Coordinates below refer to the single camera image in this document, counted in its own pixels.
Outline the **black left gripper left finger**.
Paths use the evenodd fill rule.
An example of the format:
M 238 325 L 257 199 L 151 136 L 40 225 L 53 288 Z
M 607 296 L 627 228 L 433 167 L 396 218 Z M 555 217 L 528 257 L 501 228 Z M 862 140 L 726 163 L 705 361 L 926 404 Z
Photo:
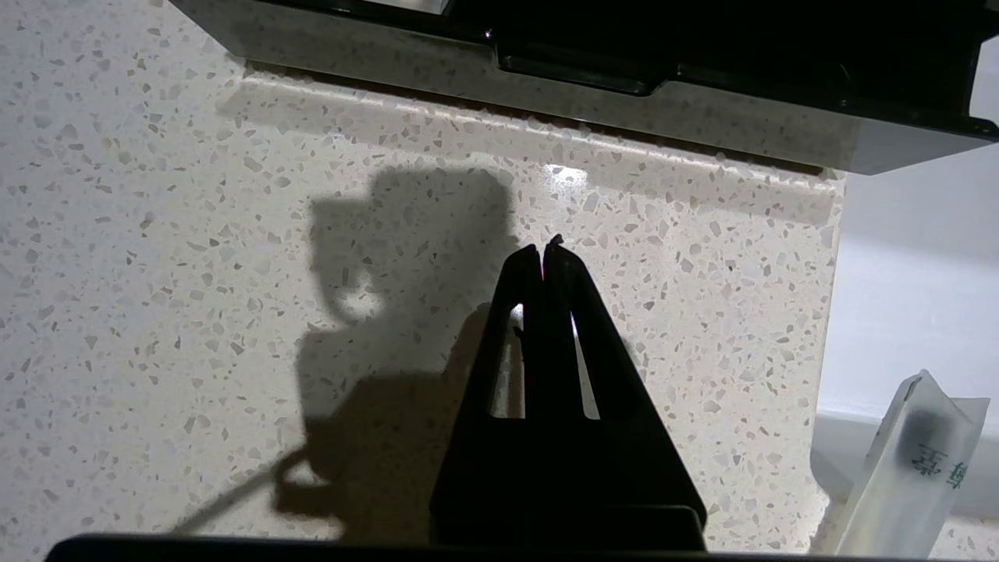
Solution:
M 524 416 L 496 418 L 495 397 L 514 307 L 520 342 Z M 429 511 L 436 540 L 485 546 L 556 543 L 549 495 L 550 456 L 542 442 L 556 418 L 556 346 L 542 280 L 542 257 L 528 245 L 504 260 Z

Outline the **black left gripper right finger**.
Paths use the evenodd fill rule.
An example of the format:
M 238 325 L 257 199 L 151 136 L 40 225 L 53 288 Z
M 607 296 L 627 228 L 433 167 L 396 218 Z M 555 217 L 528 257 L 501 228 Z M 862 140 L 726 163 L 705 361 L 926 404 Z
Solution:
M 703 547 L 706 509 L 581 257 L 542 260 L 542 423 L 556 505 L 601 547 Z

